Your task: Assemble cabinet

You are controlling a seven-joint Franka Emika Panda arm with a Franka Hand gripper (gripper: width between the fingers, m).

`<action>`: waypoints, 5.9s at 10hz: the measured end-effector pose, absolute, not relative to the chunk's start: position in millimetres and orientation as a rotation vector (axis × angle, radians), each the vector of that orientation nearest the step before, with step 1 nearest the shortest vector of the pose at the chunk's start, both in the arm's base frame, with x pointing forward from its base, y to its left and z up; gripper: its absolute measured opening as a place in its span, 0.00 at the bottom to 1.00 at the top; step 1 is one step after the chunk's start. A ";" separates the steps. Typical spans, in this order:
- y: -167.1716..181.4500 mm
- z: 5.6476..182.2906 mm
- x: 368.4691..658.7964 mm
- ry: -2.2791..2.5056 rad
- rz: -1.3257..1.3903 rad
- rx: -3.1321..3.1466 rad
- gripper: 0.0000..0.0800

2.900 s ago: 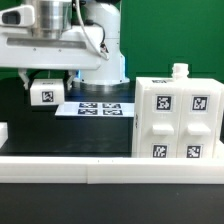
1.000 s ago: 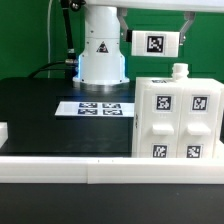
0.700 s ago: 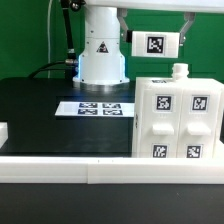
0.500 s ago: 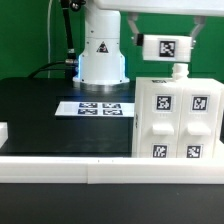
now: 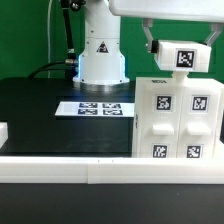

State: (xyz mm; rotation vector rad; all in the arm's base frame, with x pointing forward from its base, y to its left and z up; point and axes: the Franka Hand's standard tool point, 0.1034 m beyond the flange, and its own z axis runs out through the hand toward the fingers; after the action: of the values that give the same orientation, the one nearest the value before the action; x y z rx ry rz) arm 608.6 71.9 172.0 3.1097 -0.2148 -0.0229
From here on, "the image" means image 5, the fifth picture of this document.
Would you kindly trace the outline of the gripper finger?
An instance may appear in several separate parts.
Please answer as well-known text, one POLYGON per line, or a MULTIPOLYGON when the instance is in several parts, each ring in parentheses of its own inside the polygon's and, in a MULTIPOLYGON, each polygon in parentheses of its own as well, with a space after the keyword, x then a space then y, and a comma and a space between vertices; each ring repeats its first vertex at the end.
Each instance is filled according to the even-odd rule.
POLYGON ((150 32, 153 26, 153 20, 150 18, 142 19, 142 28, 147 38, 146 48, 149 53, 156 54, 158 52, 158 41, 155 40, 150 32))
POLYGON ((210 34, 205 40, 205 44, 207 46, 211 46, 216 39, 220 36, 223 31, 223 24, 222 23, 212 23, 210 25, 210 34))

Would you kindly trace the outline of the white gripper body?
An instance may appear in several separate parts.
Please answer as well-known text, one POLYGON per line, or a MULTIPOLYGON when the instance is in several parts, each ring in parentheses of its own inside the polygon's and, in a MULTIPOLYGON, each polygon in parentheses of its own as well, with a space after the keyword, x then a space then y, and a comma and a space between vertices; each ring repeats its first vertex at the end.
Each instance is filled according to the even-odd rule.
POLYGON ((110 0, 114 15, 224 23, 224 0, 110 0))

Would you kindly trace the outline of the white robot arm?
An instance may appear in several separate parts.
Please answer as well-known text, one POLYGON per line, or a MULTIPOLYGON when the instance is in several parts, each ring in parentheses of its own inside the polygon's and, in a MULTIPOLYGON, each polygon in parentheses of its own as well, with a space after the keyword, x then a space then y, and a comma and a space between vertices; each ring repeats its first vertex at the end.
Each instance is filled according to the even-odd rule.
POLYGON ((147 37, 147 51, 161 70, 206 72, 211 45, 224 29, 224 0, 60 0, 65 21, 71 79, 76 86, 109 89, 125 85, 125 58, 120 52, 120 20, 138 17, 147 37), (85 48, 76 55, 69 12, 85 10, 85 48), (202 43, 155 39, 155 19, 209 22, 211 34, 202 43))

